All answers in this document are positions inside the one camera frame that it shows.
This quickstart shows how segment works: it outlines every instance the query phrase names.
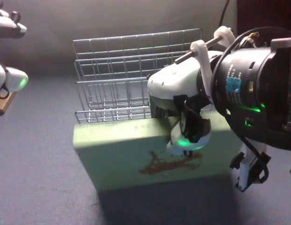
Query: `brown stain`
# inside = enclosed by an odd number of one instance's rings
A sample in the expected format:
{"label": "brown stain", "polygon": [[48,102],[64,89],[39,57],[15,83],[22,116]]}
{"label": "brown stain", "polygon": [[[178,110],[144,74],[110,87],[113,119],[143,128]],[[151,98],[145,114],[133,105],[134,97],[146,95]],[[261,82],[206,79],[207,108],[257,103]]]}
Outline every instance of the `brown stain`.
{"label": "brown stain", "polygon": [[152,160],[149,166],[146,166],[143,170],[139,170],[141,174],[149,174],[154,175],[163,171],[174,170],[178,168],[189,168],[190,170],[194,170],[198,168],[201,164],[201,160],[195,164],[187,164],[194,159],[202,159],[202,155],[198,152],[194,152],[193,156],[186,157],[179,161],[172,162],[164,162],[158,158],[154,151],[150,151],[150,155],[152,156]]}

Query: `metal wire rack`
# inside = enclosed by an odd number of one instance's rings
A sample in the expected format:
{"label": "metal wire rack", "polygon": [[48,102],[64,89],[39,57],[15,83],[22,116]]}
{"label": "metal wire rack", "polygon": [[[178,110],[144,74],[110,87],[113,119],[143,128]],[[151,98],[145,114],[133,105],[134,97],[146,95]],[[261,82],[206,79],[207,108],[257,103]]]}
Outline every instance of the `metal wire rack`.
{"label": "metal wire rack", "polygon": [[74,40],[78,123],[150,118],[147,80],[202,38],[201,29]]}

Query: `blue sticker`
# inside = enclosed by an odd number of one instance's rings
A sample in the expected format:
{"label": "blue sticker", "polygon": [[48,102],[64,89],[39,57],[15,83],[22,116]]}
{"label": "blue sticker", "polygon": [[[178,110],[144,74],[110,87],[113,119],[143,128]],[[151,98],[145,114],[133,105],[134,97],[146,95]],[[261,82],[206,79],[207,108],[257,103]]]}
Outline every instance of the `blue sticker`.
{"label": "blue sticker", "polygon": [[227,80],[227,91],[231,93],[239,93],[241,86],[241,79],[228,77]]}

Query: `gray wall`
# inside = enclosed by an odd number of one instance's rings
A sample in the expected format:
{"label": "gray wall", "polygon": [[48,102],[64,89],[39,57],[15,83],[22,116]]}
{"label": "gray wall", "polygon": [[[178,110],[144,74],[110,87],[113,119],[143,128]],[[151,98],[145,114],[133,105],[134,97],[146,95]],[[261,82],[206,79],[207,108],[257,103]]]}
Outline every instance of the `gray wall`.
{"label": "gray wall", "polygon": [[[0,40],[0,61],[71,62],[73,39],[202,28],[212,37],[226,0],[5,0],[4,10],[21,13],[21,39]],[[231,0],[223,24],[236,30]]]}

